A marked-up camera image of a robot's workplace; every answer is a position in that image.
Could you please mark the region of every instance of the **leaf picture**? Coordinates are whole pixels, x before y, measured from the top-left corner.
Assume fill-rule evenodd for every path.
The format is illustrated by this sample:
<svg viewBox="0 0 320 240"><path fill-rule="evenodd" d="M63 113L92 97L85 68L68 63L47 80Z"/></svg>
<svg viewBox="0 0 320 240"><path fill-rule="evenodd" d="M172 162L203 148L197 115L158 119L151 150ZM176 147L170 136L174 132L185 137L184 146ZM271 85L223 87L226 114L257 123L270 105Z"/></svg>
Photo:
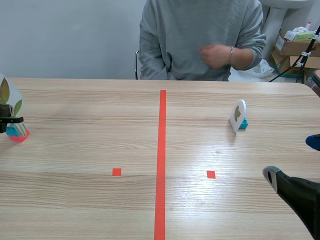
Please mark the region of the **leaf picture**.
<svg viewBox="0 0 320 240"><path fill-rule="evenodd" d="M6 78L3 78L3 81L0 86L0 104L6 104L9 100L10 90Z"/></svg>
<svg viewBox="0 0 320 240"><path fill-rule="evenodd" d="M18 112L21 109L21 106L22 106L22 99L20 101L18 101L14 106L14 111L13 111L14 116L16 116L18 114Z"/></svg>

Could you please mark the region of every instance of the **white wall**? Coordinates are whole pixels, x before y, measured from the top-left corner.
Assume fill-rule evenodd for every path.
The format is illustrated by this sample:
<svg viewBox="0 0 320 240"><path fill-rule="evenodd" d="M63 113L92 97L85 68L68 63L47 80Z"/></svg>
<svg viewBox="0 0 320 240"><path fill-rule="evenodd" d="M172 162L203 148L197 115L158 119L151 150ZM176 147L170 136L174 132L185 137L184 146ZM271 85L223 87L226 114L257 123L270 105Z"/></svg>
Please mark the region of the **white wall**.
<svg viewBox="0 0 320 240"><path fill-rule="evenodd" d="M316 30L320 26L320 0L314 0L305 8L289 9L284 18L282 30L288 31L296 27L304 27L309 21L312 21L310 30Z"/></svg>
<svg viewBox="0 0 320 240"><path fill-rule="evenodd" d="M133 79L146 0L0 0L0 73Z"/></svg>

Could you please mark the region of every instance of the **white card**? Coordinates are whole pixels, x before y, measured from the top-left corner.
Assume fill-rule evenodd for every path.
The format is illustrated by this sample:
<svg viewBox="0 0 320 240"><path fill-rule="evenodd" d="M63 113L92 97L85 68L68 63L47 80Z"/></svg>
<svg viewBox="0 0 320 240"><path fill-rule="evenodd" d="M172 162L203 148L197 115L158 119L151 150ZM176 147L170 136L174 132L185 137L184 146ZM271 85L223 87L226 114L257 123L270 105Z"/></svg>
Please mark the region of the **white card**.
<svg viewBox="0 0 320 240"><path fill-rule="evenodd" d="M237 101L232 110L231 116L229 118L233 131L235 133L238 132L241 124L245 120L246 114L247 114L246 102L244 100Z"/></svg>
<svg viewBox="0 0 320 240"><path fill-rule="evenodd" d="M19 117L24 104L24 99L16 86L6 77L0 74L0 104L9 104L13 107L12 116ZM26 136L26 130L22 123L17 124L23 136Z"/></svg>

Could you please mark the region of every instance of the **wrist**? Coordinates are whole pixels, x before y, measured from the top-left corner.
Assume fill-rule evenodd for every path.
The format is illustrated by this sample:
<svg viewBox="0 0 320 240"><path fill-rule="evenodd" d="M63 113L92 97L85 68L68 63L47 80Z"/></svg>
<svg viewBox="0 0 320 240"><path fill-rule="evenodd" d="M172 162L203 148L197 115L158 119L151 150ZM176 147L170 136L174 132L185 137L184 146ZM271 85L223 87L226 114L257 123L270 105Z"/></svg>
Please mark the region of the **wrist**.
<svg viewBox="0 0 320 240"><path fill-rule="evenodd" d="M233 54L232 54L232 56L231 56L231 58L230 58L230 61L229 61L229 65L231 65L231 66L236 66L237 65L237 62L238 62L238 56L239 55L241 55L241 49L239 49L239 48L234 48L233 49Z"/></svg>

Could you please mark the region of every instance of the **blue object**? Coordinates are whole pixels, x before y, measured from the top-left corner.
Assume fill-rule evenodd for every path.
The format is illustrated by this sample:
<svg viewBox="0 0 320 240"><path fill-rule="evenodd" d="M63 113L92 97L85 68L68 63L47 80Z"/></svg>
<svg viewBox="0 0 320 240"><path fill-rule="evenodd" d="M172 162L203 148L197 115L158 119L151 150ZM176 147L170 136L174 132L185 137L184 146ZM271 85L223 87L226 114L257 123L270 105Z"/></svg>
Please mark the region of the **blue object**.
<svg viewBox="0 0 320 240"><path fill-rule="evenodd" d="M21 134L13 126L8 126L5 132L10 137L20 137Z"/></svg>
<svg viewBox="0 0 320 240"><path fill-rule="evenodd" d="M244 119L239 129L246 129L248 127L249 123L247 119Z"/></svg>
<svg viewBox="0 0 320 240"><path fill-rule="evenodd" d="M309 136L306 140L305 140L305 143L315 149L315 150L318 150L320 151L320 134L318 135L313 135L313 136Z"/></svg>
<svg viewBox="0 0 320 240"><path fill-rule="evenodd" d="M20 137L22 134L21 132L18 130L17 125L16 124L10 124L7 128L6 128L6 132L5 132L9 137Z"/></svg>

